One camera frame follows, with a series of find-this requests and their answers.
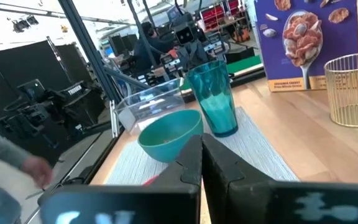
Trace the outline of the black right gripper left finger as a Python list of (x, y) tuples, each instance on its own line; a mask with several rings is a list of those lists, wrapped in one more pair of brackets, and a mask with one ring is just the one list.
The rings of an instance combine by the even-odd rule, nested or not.
[(45, 199), (42, 224), (200, 224), (203, 144), (192, 136), (147, 185), (67, 185)]

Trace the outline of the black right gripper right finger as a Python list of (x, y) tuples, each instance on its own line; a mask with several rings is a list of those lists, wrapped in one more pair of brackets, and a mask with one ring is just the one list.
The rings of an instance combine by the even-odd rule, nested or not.
[(201, 140), (212, 224), (358, 224), (358, 184), (274, 180), (211, 135)]

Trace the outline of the clear plastic container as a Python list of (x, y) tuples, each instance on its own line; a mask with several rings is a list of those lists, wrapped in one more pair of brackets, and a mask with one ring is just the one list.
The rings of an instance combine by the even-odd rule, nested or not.
[(176, 78), (124, 98), (115, 106), (113, 115), (131, 135), (138, 135), (155, 120), (185, 108)]

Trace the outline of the teal glass tumbler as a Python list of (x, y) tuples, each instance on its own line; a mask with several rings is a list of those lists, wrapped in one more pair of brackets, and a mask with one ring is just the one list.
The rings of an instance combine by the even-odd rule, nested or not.
[(186, 74), (186, 80), (212, 133), (219, 138), (234, 134), (238, 124), (225, 61), (199, 65)]

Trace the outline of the purple cereal bag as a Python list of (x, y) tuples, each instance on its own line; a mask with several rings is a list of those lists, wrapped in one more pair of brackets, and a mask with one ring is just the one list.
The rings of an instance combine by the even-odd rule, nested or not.
[(358, 53), (358, 0), (255, 0), (254, 8), (272, 92), (325, 89), (325, 64)]

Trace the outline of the red parts bin rack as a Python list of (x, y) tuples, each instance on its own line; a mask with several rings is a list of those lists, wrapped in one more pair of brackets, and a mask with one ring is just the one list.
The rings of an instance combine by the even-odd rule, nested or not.
[(248, 24), (242, 0), (217, 0), (200, 10), (200, 18), (199, 25), (204, 31), (218, 30), (233, 24)]

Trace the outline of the person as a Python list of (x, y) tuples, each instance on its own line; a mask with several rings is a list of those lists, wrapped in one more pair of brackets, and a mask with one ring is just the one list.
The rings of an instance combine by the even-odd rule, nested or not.
[(161, 64), (161, 55), (174, 48), (172, 38), (161, 39), (150, 22), (141, 23), (144, 36), (139, 35), (135, 44), (135, 70), (143, 72)]

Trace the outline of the grey woven placemat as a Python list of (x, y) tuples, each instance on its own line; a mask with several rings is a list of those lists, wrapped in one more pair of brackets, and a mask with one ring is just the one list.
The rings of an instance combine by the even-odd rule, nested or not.
[[(236, 108), (238, 131), (218, 141), (243, 160), (275, 180), (297, 181), (298, 177), (285, 163), (269, 140), (241, 107)], [(137, 141), (126, 144), (116, 164), (104, 181), (106, 185), (142, 185), (159, 175), (167, 163), (147, 155)]]

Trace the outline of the black computer monitor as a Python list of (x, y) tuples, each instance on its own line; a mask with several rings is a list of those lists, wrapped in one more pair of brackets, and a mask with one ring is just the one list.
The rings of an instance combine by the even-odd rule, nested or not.
[(138, 38), (135, 34), (128, 34), (125, 36), (110, 36), (108, 40), (112, 47), (112, 53), (115, 56), (119, 56), (126, 52), (133, 52)]

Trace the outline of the teal bowl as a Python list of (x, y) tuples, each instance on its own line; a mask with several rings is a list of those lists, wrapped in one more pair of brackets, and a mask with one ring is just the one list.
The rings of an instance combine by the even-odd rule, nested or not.
[(155, 120), (138, 137), (139, 146), (153, 159), (169, 163), (194, 135), (204, 133), (198, 110), (180, 110)]

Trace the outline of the green floor mat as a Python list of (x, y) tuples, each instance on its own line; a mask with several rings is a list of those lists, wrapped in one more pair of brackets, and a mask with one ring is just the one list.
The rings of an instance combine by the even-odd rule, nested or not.
[(228, 72), (233, 75), (240, 75), (243, 73), (251, 72), (262, 67), (262, 61), (258, 55), (227, 64)]

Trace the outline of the person's hand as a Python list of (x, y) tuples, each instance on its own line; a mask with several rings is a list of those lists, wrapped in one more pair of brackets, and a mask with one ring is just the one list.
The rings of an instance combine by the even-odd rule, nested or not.
[(28, 157), (22, 163), (21, 171), (29, 175), (40, 189), (48, 186), (53, 178), (53, 170), (50, 164), (37, 156)]

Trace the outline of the black backdrop panel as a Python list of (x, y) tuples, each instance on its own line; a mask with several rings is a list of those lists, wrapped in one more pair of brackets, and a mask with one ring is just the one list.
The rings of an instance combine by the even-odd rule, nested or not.
[[(44, 88), (63, 90), (78, 80), (68, 73), (64, 63), (60, 63), (46, 40), (34, 44), (0, 50), (0, 118), (9, 113), (4, 108), (18, 98), (17, 87), (38, 79)], [(68, 150), (74, 141), (67, 139), (67, 132), (62, 125), (48, 118), (44, 122), (44, 133), (58, 146), (52, 148), (38, 135), (21, 139), (15, 133), (7, 132), (0, 124), (0, 134), (36, 156), (43, 157), (54, 166), (62, 153)]]

